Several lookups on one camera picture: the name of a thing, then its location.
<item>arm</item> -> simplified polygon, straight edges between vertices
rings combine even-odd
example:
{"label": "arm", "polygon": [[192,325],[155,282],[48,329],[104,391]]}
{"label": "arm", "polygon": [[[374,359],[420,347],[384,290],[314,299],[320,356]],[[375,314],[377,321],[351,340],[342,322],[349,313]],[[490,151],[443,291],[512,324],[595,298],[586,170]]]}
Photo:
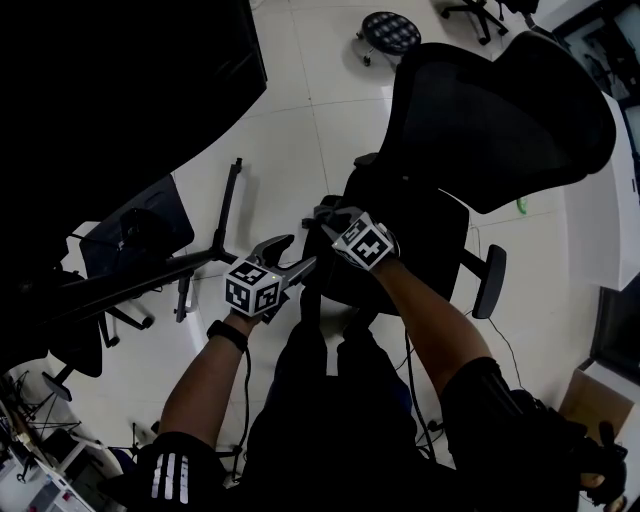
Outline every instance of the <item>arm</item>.
{"label": "arm", "polygon": [[466,363],[491,357],[473,324],[400,261],[383,260],[372,272],[398,309],[438,395]]}
{"label": "arm", "polygon": [[[224,322],[249,336],[260,317],[231,313]],[[228,339],[214,336],[171,392],[160,420],[160,434],[183,432],[215,448],[242,352]]]}

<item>person's right arm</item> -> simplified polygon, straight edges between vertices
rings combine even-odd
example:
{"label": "person's right arm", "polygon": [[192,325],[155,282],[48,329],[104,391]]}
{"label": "person's right arm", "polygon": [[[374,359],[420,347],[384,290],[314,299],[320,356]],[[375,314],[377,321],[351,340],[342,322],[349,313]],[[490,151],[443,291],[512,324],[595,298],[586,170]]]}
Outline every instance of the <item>person's right arm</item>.
{"label": "person's right arm", "polygon": [[474,325],[400,261],[383,260],[372,273],[398,309],[438,395],[465,364],[491,357]]}

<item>round stool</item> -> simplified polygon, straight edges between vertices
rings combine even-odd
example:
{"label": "round stool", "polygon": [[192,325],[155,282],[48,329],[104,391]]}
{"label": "round stool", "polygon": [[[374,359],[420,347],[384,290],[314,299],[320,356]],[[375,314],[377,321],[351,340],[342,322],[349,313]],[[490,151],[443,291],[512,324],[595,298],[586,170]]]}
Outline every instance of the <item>round stool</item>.
{"label": "round stool", "polygon": [[404,16],[393,12],[374,12],[362,22],[358,39],[365,39],[371,45],[362,59],[365,66],[371,65],[374,50],[388,55],[404,55],[420,44],[422,36],[413,23]]}

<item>wristwatch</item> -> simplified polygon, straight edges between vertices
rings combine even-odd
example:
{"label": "wristwatch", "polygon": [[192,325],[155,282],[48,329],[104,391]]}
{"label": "wristwatch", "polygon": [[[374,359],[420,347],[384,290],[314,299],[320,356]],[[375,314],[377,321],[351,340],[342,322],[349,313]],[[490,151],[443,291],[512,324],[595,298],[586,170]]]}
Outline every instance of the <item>wristwatch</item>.
{"label": "wristwatch", "polygon": [[215,322],[213,322],[211,324],[211,327],[207,329],[207,338],[211,339],[216,335],[224,336],[225,338],[227,338],[231,343],[238,347],[238,350],[240,350],[240,352],[242,352],[243,354],[247,350],[248,338],[238,329],[236,329],[235,327],[231,327],[229,324],[225,324],[220,320],[216,320]]}

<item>white floor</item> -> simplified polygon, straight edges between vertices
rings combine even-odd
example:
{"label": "white floor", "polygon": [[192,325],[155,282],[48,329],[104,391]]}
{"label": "white floor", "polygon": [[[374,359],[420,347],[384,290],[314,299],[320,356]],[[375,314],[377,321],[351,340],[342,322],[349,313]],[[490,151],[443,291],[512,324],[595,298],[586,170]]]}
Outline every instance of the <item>white floor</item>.
{"label": "white floor", "polygon": [[[444,20],[429,0],[265,0],[254,18],[269,77],[268,90],[229,132],[174,174],[196,233],[187,252],[210,244],[229,166],[241,157],[244,170],[229,218],[228,249],[245,255],[262,240],[293,233],[296,241],[284,259],[293,261],[301,256],[305,233],[300,219],[311,213],[325,194],[341,193],[353,159],[378,150],[384,137],[394,73],[379,54],[373,56],[370,68],[364,67],[361,56],[366,48],[354,39],[362,19],[383,9],[409,17],[421,30],[423,42],[454,44],[489,59],[496,58],[513,34],[524,27],[521,20],[506,12],[512,32],[501,39],[493,31],[493,41],[482,47],[469,17],[454,13]],[[559,190],[530,196],[526,216],[515,204],[489,215],[472,213],[467,241],[468,249],[483,256],[492,243],[507,251],[504,288],[493,319],[511,342],[523,385],[556,406],[573,369],[588,355],[597,306],[597,290],[576,288],[568,282],[561,197]],[[70,246],[72,254],[65,267],[84,272],[71,239]],[[155,315],[155,325],[138,332],[117,324],[122,342],[103,350],[102,377],[91,379],[74,373],[69,378],[71,412],[93,437],[106,444],[126,445],[132,421],[151,425],[159,419],[172,387],[205,343],[205,327],[228,310],[220,298],[223,270],[221,264],[201,269],[193,283],[198,311],[182,324],[175,322],[173,314],[176,285],[161,293],[147,293],[138,302]],[[468,311],[477,286],[477,279],[462,268],[453,304]],[[327,302],[324,309],[337,325],[344,307]],[[251,340],[252,420],[264,405],[276,359],[298,316],[297,301],[292,300],[270,326],[260,325]],[[505,378],[517,386],[505,342],[488,322],[477,325]],[[332,373],[339,342],[336,330],[329,325],[326,333]],[[401,321],[381,316],[372,330],[392,361],[399,364],[404,358]],[[423,415],[427,420],[438,419],[433,388],[420,362],[413,361]],[[47,363],[54,370],[61,368],[52,357]],[[399,372],[405,380],[406,371],[405,365]],[[243,363],[221,446],[240,437],[244,375]],[[68,413],[65,410],[58,416]]]}

